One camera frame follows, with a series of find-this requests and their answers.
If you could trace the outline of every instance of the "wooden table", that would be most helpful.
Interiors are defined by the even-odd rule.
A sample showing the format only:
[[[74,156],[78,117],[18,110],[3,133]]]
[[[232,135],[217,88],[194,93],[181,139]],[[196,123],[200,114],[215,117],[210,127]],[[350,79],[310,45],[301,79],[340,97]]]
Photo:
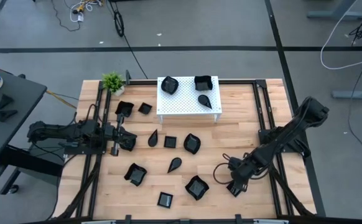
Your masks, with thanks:
[[[276,125],[283,126],[292,118],[283,82],[281,79],[266,81]],[[85,119],[89,105],[95,102],[98,82],[83,82],[77,108],[78,119]],[[244,152],[251,152],[259,146],[260,127],[251,86],[220,85],[223,114],[218,123],[214,123],[211,116],[172,116],[159,124],[155,113],[155,85],[127,86],[122,96],[112,96],[108,120],[116,124],[114,112],[120,100],[134,103],[132,115],[125,119],[123,126],[127,131],[137,134],[138,138],[132,152],[120,149],[118,157],[109,154],[113,142],[108,143],[107,153],[102,159],[94,219],[123,220],[125,215],[132,215],[133,219],[212,219],[234,218],[238,213],[243,218],[275,218],[268,176],[261,180],[250,180],[248,191],[237,198],[212,177],[215,166],[226,162],[221,156],[224,152],[242,157]],[[261,104],[264,105],[261,91],[260,96]],[[104,105],[105,98],[104,93],[101,105]],[[152,105],[148,115],[137,111],[142,102]],[[266,127],[269,127],[266,111],[264,117]],[[147,140],[155,129],[159,132],[159,142],[151,148]],[[202,146],[195,155],[183,148],[183,141],[189,133],[202,140]],[[163,147],[165,135],[177,137],[176,149]],[[315,213],[303,159],[298,153],[283,153],[282,156],[290,188],[307,209]],[[182,166],[167,174],[170,162],[175,157],[182,159]],[[54,216],[64,211],[80,189],[84,161],[85,156],[79,155],[64,168]],[[148,171],[139,187],[123,178],[133,162]],[[194,175],[199,175],[210,186],[199,201],[185,190],[185,185]],[[230,171],[226,166],[218,169],[217,175],[222,181],[230,180]],[[283,193],[280,187],[278,189],[282,211],[286,214]],[[171,209],[157,206],[160,192],[174,195]],[[90,193],[87,192],[84,215],[88,210],[89,199]]]

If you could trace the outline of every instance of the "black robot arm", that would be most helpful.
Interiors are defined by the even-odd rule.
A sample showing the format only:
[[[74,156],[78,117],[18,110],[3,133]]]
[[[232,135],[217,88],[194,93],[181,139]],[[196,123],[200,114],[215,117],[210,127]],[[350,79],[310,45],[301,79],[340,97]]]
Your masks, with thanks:
[[[320,126],[326,119],[329,109],[316,99],[308,97],[297,109],[294,118],[283,128],[273,130],[269,135],[272,141],[262,144],[243,159],[231,157],[228,168],[234,180],[234,188],[246,191],[248,180],[262,174],[272,163],[275,154],[297,135],[309,127]]]
[[[45,124],[38,121],[29,126],[27,137],[32,143],[48,138],[65,139],[62,146],[66,154],[102,154],[101,147],[106,141],[114,141],[121,147],[132,150],[137,136],[127,132],[123,127],[123,116],[118,118],[118,126],[115,128],[107,123],[104,128],[95,120],[88,119],[66,126]]]

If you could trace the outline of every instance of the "green plant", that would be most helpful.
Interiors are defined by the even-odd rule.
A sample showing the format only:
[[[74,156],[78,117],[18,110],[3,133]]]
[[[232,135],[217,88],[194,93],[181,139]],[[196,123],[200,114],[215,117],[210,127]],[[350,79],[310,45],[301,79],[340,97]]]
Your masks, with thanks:
[[[103,74],[103,86],[109,89],[111,93],[118,91],[124,85],[121,75],[117,72]]]

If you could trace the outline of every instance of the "concrete floor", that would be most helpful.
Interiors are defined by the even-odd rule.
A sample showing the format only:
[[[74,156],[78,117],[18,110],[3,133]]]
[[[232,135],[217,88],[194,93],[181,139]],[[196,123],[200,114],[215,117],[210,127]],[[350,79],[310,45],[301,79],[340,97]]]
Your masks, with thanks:
[[[64,25],[69,11],[63,1],[53,0]],[[71,5],[76,0],[68,0]],[[322,46],[335,21],[310,20],[308,10],[331,9],[340,1],[272,0],[284,46]],[[262,0],[146,0],[118,3],[132,46],[249,45],[275,46],[266,6]],[[362,11],[362,1],[354,9]],[[359,22],[343,22],[329,45],[347,46],[345,34]],[[114,29],[107,8],[85,13],[77,32],[58,25],[49,0],[8,0],[0,13],[0,48],[125,47]],[[290,75],[299,103],[316,97],[330,108],[326,123],[309,129],[307,136],[323,205],[328,217],[362,218],[362,147],[347,126],[348,100],[335,100],[332,90],[351,90],[362,66],[327,70],[319,52],[286,52]],[[149,78],[164,75],[218,75],[221,78],[283,78],[276,51],[136,52]],[[325,63],[346,65],[362,60],[362,52],[325,52]],[[133,78],[143,78],[129,52],[19,53],[0,54],[0,67],[47,85],[49,90],[77,97],[85,79],[128,69]],[[56,108],[47,113],[48,108]],[[38,120],[68,123],[74,110],[45,95],[11,144],[29,147],[26,132]],[[354,101],[351,125],[362,139],[362,101]],[[12,172],[0,178],[0,188]],[[0,223],[43,220],[52,211],[55,186],[21,174],[14,195],[0,195]]]

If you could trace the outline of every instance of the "pegboard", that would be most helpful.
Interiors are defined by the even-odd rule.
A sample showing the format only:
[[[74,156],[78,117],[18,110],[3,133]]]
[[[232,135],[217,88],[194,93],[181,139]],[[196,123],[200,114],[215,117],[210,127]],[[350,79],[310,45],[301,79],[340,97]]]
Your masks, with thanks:
[[[195,90],[195,77],[172,77],[179,82],[177,91],[170,95],[161,88],[165,77],[157,78],[157,115],[222,114],[218,77],[211,77],[212,90]],[[200,95],[210,99],[211,108],[198,102]]]

